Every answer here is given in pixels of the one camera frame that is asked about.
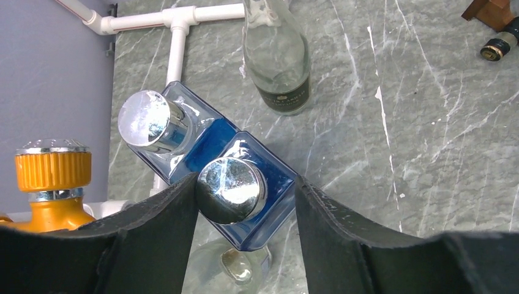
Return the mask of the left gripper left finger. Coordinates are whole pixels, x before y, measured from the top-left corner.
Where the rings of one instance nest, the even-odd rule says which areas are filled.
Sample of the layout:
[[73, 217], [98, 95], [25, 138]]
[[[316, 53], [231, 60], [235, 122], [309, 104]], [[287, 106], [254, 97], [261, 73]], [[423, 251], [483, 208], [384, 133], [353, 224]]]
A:
[[76, 230], [1, 227], [1, 292], [180, 293], [198, 217], [196, 178]]

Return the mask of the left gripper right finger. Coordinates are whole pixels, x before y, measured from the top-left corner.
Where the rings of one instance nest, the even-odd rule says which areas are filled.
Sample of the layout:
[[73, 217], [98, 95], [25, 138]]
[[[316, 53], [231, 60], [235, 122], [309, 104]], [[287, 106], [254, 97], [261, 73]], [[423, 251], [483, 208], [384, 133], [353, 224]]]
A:
[[296, 178], [310, 293], [517, 293], [518, 234], [418, 238], [380, 225]]

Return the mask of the blue square bottle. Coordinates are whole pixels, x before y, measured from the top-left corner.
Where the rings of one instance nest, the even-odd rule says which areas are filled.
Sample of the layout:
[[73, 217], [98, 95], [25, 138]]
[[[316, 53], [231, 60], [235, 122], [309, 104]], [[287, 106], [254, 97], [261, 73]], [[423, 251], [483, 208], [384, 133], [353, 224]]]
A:
[[199, 173], [200, 213], [239, 251], [264, 247], [295, 209], [297, 173], [246, 131]]

